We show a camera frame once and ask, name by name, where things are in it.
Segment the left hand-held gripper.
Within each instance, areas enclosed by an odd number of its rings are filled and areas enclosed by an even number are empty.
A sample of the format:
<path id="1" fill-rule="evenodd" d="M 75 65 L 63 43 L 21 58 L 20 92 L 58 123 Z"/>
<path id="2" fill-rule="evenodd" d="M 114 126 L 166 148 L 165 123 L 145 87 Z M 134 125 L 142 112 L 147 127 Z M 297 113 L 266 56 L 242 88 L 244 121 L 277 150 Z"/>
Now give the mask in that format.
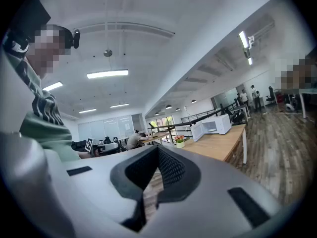
<path id="1" fill-rule="evenodd" d="M 119 144 L 103 144 L 100 140 L 88 138 L 85 150 L 88 151 L 92 157 L 106 156 L 117 153 L 119 150 Z"/>

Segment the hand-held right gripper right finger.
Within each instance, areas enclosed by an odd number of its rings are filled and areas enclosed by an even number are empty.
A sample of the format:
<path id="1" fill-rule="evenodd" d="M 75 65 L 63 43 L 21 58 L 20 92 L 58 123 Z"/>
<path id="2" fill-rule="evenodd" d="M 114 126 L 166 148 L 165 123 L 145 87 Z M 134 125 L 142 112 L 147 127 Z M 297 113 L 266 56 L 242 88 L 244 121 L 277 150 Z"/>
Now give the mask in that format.
<path id="1" fill-rule="evenodd" d="M 236 187 L 242 188 L 269 218 L 281 209 L 267 189 L 232 165 L 184 149 L 170 150 L 198 166 L 200 184 L 183 201 L 161 203 L 142 229 L 143 237 L 232 238 L 251 231 L 251 223 L 228 192 Z"/>

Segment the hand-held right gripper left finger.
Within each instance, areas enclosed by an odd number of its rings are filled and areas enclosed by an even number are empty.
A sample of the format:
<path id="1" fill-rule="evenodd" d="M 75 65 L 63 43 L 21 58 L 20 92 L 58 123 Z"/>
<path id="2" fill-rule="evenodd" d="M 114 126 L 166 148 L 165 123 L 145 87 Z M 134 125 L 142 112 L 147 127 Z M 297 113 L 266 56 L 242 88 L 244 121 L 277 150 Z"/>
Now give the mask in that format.
<path id="1" fill-rule="evenodd" d="M 143 191 L 124 171 L 111 176 L 117 164 L 156 154 L 157 147 L 147 146 L 62 163 L 47 150 L 46 232 L 55 238 L 157 238 L 158 225 L 145 219 Z"/>

